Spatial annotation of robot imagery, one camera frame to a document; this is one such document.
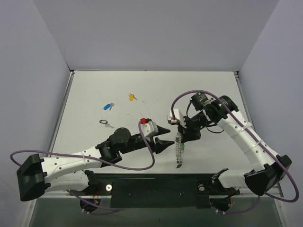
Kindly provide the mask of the green tag key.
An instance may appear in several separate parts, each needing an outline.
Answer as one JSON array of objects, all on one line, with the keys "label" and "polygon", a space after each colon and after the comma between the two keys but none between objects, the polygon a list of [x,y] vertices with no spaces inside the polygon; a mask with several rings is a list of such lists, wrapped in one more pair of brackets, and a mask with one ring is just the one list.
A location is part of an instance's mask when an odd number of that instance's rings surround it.
[{"label": "green tag key", "polygon": [[181,149],[181,151],[184,150],[184,147],[185,147],[184,143],[181,143],[181,144],[180,144],[180,149]]}]

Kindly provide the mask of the metal disc with keyrings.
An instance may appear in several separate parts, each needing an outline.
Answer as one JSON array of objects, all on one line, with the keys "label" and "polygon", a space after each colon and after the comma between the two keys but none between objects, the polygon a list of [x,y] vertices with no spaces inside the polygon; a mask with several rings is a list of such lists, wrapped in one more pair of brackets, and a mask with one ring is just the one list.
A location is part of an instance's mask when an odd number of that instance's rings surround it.
[{"label": "metal disc with keyrings", "polygon": [[175,137],[175,152],[176,152],[176,163],[177,165],[180,165],[183,163],[183,158],[182,158],[182,154],[184,151],[181,151],[180,149],[180,144],[182,140],[182,135],[177,132],[176,137]]}]

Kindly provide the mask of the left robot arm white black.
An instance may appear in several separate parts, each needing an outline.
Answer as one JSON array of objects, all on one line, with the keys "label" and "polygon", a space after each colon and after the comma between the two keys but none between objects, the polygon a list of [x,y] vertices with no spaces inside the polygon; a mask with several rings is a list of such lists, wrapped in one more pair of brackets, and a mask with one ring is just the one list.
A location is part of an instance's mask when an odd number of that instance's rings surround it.
[{"label": "left robot arm white black", "polygon": [[52,153],[51,157],[40,157],[38,151],[33,151],[17,170],[20,200],[31,201],[46,192],[60,190],[83,191],[91,195],[98,186],[84,173],[85,170],[120,167],[118,162],[122,160],[122,154],[143,148],[147,148],[152,156],[159,154],[174,144],[158,138],[169,132],[159,126],[150,129],[145,124],[135,135],[131,135],[127,128],[118,128],[106,141],[74,154]]}]

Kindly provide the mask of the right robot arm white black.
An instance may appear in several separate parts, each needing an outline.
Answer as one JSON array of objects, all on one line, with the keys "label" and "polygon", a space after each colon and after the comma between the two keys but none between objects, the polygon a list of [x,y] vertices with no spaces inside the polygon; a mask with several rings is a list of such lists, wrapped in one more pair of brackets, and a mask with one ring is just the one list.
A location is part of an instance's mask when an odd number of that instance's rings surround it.
[{"label": "right robot arm white black", "polygon": [[287,155],[279,155],[253,130],[252,124],[243,117],[238,106],[228,97],[215,97],[209,92],[193,91],[192,104],[198,111],[189,118],[179,109],[171,107],[167,114],[170,124],[177,124],[182,142],[201,138],[200,131],[214,124],[230,136],[251,166],[249,169],[222,169],[211,178],[212,190],[223,193],[230,188],[248,188],[258,196],[268,191],[288,174],[292,163]]}]

